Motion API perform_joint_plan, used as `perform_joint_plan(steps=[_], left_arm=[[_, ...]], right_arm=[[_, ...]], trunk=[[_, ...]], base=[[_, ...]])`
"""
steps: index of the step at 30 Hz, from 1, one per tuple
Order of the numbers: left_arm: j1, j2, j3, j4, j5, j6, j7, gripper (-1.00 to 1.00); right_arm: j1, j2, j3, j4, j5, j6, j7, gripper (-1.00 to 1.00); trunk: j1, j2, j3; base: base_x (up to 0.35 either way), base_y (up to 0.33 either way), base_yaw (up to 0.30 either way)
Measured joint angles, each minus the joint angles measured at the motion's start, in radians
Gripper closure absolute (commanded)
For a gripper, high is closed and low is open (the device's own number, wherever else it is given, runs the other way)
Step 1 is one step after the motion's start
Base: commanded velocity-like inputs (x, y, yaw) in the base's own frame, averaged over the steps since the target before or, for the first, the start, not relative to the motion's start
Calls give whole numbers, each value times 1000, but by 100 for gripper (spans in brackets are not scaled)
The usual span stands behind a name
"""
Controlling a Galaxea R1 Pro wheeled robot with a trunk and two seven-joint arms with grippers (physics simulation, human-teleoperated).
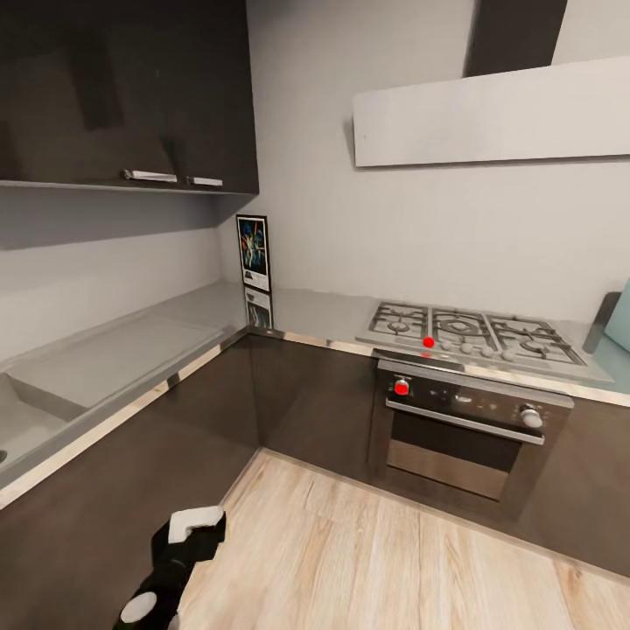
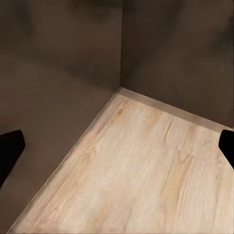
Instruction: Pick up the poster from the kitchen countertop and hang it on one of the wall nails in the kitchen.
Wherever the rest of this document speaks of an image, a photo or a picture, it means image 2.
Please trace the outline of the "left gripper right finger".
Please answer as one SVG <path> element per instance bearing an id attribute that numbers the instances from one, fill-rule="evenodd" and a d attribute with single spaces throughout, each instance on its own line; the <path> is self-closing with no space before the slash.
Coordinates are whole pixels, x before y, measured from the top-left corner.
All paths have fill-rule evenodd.
<path id="1" fill-rule="evenodd" d="M 224 129 L 218 146 L 234 169 L 234 132 Z"/>

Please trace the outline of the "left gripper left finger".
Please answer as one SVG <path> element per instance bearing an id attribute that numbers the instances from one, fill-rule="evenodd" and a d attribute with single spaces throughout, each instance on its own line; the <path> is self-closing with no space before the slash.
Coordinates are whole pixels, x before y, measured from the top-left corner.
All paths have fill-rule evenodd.
<path id="1" fill-rule="evenodd" d="M 25 149 L 22 130 L 0 135 L 0 188 Z"/>

